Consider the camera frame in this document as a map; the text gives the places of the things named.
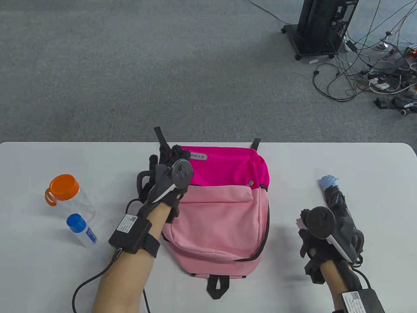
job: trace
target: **device label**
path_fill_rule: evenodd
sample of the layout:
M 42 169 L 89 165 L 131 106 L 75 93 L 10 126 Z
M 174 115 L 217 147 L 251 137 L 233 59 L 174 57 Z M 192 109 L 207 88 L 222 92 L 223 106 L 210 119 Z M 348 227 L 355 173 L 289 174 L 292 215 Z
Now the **device label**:
M 347 313 L 366 313 L 361 296 L 357 291 L 342 293 Z
M 128 233 L 137 219 L 138 217 L 135 215 L 126 214 L 120 222 L 119 226 L 116 228 L 116 230 L 118 230 L 119 232 Z
M 191 152 L 190 159 L 205 161 L 207 160 L 207 154 Z
M 95 245 L 95 243 L 97 242 L 97 237 L 94 235 L 94 233 L 93 233 L 93 231 L 91 230 L 90 227 L 87 229 L 86 234 L 87 234 L 88 237 L 90 237 L 91 241 Z

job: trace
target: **qr code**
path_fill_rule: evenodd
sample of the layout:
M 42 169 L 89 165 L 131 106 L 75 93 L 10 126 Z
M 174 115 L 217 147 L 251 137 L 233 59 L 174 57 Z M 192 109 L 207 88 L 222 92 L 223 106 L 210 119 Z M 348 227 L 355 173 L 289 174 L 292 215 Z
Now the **qr code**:
M 352 295 L 353 300 L 360 300 L 361 299 L 361 297 L 359 297 L 358 292 L 351 293 L 351 295 Z

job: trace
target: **backpack logo patch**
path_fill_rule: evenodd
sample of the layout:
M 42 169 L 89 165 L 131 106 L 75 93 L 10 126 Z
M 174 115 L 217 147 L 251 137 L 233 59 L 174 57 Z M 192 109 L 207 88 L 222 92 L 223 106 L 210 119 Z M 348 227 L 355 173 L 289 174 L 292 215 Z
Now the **backpack logo patch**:
M 205 161 L 207 160 L 207 154 L 191 152 L 190 159 Z

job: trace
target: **pink backpack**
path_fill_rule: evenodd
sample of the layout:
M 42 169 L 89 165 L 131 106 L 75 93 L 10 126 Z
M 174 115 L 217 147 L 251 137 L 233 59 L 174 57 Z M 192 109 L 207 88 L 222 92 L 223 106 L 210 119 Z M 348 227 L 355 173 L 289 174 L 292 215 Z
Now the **pink backpack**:
M 159 127 L 160 144 L 166 144 Z M 194 177 L 180 214 L 162 236 L 179 265 L 208 278 L 207 292 L 220 299 L 232 278 L 245 278 L 261 260 L 268 237 L 268 167 L 249 148 L 187 147 Z

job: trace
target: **gray carpet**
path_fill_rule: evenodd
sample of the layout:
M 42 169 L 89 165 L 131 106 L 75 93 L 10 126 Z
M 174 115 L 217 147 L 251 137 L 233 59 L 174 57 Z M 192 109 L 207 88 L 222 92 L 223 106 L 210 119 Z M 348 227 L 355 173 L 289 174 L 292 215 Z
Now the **gray carpet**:
M 406 2 L 382 0 L 374 25 Z M 297 23 L 303 0 L 257 3 Z M 376 5 L 360 1 L 352 38 L 367 32 Z M 401 31 L 412 42 L 415 16 Z M 2 0 L 0 142 L 155 141 L 160 125 L 170 141 L 259 136 L 417 149 L 417 114 L 378 110 L 370 94 L 322 97 L 311 84 L 316 65 L 294 60 L 281 26 L 246 0 Z M 334 75 L 323 67 L 317 81 Z M 341 78 L 331 91 L 344 97 L 347 86 Z

